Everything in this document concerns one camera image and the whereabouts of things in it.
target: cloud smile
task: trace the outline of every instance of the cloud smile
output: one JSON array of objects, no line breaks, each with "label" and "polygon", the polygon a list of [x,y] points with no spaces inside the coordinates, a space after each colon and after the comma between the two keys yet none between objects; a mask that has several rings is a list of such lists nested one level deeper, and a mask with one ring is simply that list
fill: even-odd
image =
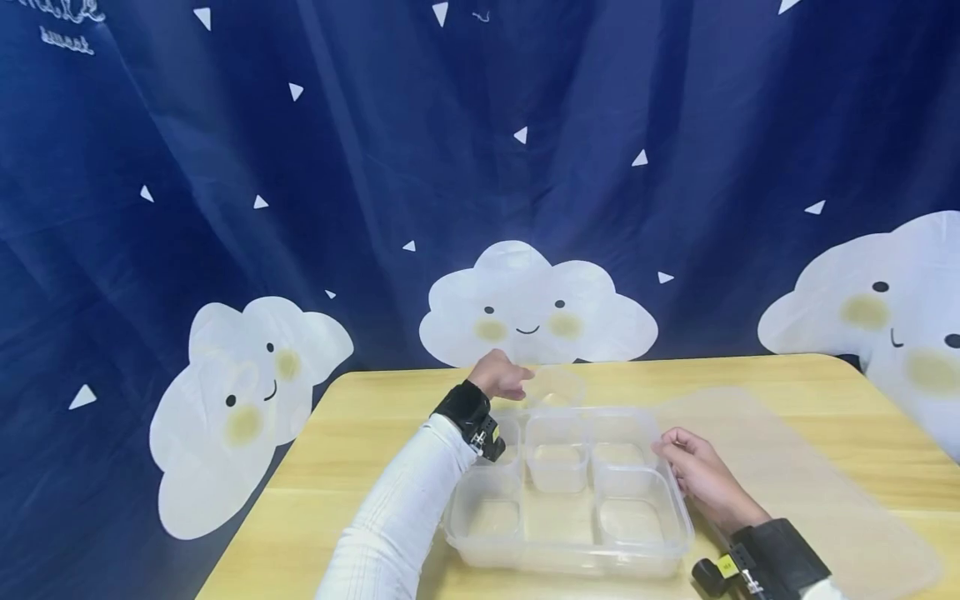
[{"label": "cloud smile", "polygon": [[276,379],[274,379],[274,392],[269,396],[263,398],[263,401],[266,402],[267,400],[273,398],[274,396],[276,396]]}]

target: white sleeve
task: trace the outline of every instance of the white sleeve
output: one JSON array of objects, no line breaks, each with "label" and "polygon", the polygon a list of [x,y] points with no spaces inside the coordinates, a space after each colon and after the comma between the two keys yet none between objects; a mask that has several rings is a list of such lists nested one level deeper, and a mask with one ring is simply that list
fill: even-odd
[{"label": "white sleeve", "polygon": [[847,600],[840,588],[830,579],[813,584],[801,594],[803,600]]},{"label": "white sleeve", "polygon": [[315,599],[415,598],[446,502],[476,460],[460,430],[446,417],[432,415],[383,471],[344,530]]}]

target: cloud character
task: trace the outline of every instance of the cloud character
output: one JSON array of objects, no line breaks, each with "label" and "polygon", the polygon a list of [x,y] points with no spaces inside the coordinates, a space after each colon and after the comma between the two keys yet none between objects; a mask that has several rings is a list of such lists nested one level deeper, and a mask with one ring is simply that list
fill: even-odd
[{"label": "cloud character", "polygon": [[493,244],[469,269],[438,279],[420,340],[440,361],[468,367],[493,348],[530,364],[630,360],[657,339],[657,322],[616,293],[601,267],[551,265],[519,241]]},{"label": "cloud character", "polygon": [[210,533],[244,506],[276,447],[305,425],[313,386],[353,353],[353,343],[326,315],[267,297],[242,313],[219,303],[201,308],[188,353],[150,426],[163,471],[160,521],[180,540]]},{"label": "cloud character", "polygon": [[960,212],[835,246],[760,319],[777,354],[856,354],[864,373],[960,459]]}]

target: clear plastic container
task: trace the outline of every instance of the clear plastic container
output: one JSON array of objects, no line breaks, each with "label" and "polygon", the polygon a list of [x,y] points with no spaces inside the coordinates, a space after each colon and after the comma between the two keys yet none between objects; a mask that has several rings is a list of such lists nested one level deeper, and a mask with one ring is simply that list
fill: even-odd
[{"label": "clear plastic container", "polygon": [[507,447],[495,463],[491,463],[481,457],[477,459],[477,466],[508,468],[516,473],[520,473],[520,424],[515,419],[504,418],[497,420],[497,425],[499,426],[498,434],[500,439],[506,443]]},{"label": "clear plastic container", "polygon": [[541,492],[574,493],[587,486],[587,422],[562,411],[535,414],[527,421],[527,467]]},{"label": "clear plastic container", "polygon": [[584,403],[587,384],[563,367],[547,366],[537,369],[537,376],[523,384],[527,393],[527,407],[577,408]]},{"label": "clear plastic container", "polygon": [[504,438],[522,435],[513,461],[478,463],[447,506],[447,541],[467,564],[639,578],[676,573],[693,528],[672,471],[646,450],[659,435],[649,413],[575,408],[493,417]]}]

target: wrist strap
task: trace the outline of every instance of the wrist strap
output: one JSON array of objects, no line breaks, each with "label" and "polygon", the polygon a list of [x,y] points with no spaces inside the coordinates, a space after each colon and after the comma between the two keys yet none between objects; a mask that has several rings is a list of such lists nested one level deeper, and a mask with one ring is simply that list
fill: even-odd
[{"label": "wrist strap", "polygon": [[490,399],[471,381],[464,380],[450,390],[433,412],[453,421],[464,442],[490,462],[500,458],[507,448],[490,416]]},{"label": "wrist strap", "polygon": [[763,574],[774,578],[789,597],[799,598],[802,590],[830,576],[830,569],[785,518],[744,527],[733,534],[732,542],[742,545]]}]

